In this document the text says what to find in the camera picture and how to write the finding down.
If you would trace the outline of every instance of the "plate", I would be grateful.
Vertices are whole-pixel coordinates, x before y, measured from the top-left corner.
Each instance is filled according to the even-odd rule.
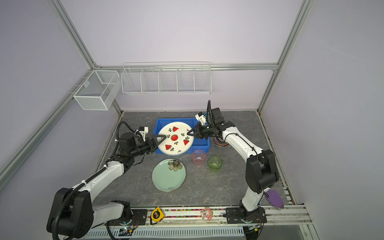
[[[180,163],[182,168],[177,171],[169,169],[171,161],[177,159],[166,159],[161,161],[152,171],[152,182],[155,187],[164,192],[170,192],[181,186],[185,179],[185,167]]]
[[[176,156],[185,153],[193,143],[194,137],[187,133],[192,129],[184,122],[171,122],[165,125],[159,135],[165,135],[167,138],[159,145],[160,151],[166,155]]]

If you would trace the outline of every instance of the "blue tray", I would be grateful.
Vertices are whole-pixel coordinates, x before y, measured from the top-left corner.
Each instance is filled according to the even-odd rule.
[[[195,118],[160,118],[156,122],[155,129],[153,130],[153,134],[159,134],[160,130],[167,124],[171,122],[184,122],[188,124],[191,129],[198,123]],[[185,153],[193,153],[195,150],[203,150],[204,152],[208,152],[210,147],[209,139],[197,139],[194,138],[192,146]],[[155,153],[163,153],[160,149],[157,149]]]

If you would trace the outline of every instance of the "green plate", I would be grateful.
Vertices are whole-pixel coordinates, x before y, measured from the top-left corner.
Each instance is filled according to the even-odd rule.
[[[177,171],[169,169],[168,163],[175,159],[166,159],[161,161],[152,171],[152,181],[155,187],[164,192],[170,192],[181,186],[185,179],[185,166]]]

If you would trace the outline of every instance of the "wire basket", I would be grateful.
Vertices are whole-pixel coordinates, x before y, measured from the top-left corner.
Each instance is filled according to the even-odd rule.
[[[73,97],[84,110],[108,110],[120,90],[117,71],[94,70]]]
[[[126,94],[211,93],[210,67],[124,68],[122,91]]]

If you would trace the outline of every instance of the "glass cup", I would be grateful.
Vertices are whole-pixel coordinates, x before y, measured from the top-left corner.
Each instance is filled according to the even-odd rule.
[[[212,156],[208,159],[209,171],[212,173],[218,172],[222,165],[223,165],[223,162],[221,161],[221,158],[219,158],[218,156]]]
[[[205,152],[200,149],[192,153],[192,160],[193,160],[193,163],[196,165],[196,167],[201,167],[204,165],[205,157],[206,157]]]

